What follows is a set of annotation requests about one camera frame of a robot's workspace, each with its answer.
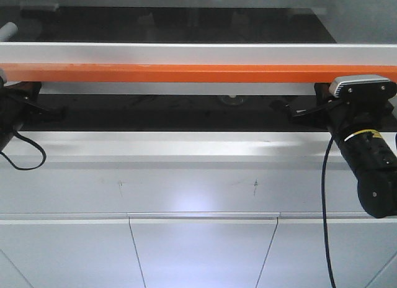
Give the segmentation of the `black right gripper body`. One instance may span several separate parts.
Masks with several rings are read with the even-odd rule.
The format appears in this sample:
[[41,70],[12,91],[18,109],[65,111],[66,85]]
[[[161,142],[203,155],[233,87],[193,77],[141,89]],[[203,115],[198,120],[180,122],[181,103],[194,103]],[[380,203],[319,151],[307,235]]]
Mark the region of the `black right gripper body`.
[[393,110],[391,98],[381,99],[380,94],[376,94],[374,97],[344,101],[335,98],[329,92],[330,85],[330,83],[316,83],[314,85],[316,105],[302,110],[289,105],[288,118],[295,124],[323,130],[343,130],[358,126],[377,127]]

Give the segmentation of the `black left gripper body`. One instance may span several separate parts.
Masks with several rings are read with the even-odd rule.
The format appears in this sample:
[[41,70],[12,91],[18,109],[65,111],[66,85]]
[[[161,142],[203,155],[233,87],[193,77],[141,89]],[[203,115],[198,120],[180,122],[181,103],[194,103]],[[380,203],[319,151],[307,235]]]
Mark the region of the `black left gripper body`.
[[21,82],[1,86],[1,131],[20,130],[26,123],[59,122],[66,117],[66,107],[38,103],[41,82]]

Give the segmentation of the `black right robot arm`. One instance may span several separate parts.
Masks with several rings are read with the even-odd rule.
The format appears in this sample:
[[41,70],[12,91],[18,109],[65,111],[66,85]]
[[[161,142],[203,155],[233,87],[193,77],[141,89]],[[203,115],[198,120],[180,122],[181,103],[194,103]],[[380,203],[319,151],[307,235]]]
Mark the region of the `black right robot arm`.
[[342,84],[316,83],[316,106],[290,109],[296,124],[327,130],[357,179],[364,211],[375,218],[396,215],[396,155],[381,136],[381,120],[393,111],[392,81]]

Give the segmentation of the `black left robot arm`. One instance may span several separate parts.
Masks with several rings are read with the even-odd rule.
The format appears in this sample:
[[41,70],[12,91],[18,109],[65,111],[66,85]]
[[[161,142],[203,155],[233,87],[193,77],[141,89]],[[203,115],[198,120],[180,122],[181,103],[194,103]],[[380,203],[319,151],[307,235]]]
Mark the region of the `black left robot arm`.
[[50,107],[37,102],[42,84],[21,82],[1,88],[1,149],[4,149],[24,124],[59,122],[66,107]]

